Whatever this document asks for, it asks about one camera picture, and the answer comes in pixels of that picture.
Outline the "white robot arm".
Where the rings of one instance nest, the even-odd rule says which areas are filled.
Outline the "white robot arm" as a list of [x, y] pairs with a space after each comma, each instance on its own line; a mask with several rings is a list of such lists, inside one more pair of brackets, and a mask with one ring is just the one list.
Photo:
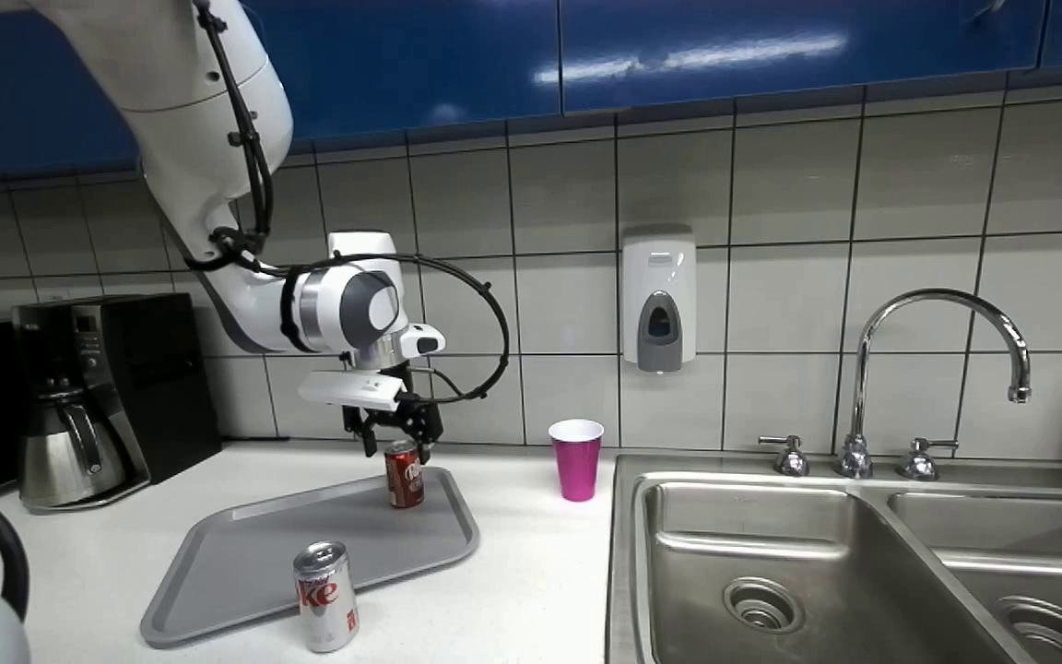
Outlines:
[[408, 386], [408, 361], [445, 338], [406, 317], [392, 236], [336, 233], [309, 266], [261, 258], [293, 102], [241, 0], [0, 0], [13, 11], [51, 23], [113, 102], [224, 333], [242, 351], [336, 357], [298, 393], [341, 405], [367, 452], [389, 425], [427, 462], [438, 410]]

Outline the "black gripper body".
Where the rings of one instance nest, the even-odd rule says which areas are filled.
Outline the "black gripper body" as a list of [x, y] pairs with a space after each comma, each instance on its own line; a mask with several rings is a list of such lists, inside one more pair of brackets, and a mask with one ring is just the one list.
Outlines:
[[438, 405], [427, 400], [427, 397], [402, 397], [394, 411], [380, 411], [380, 410], [354, 410], [346, 405], [342, 410], [342, 427], [357, 437], [357, 431], [372, 425], [378, 434], [380, 427], [397, 427], [402, 434], [408, 431], [438, 431], [442, 437], [442, 415], [438, 415]]

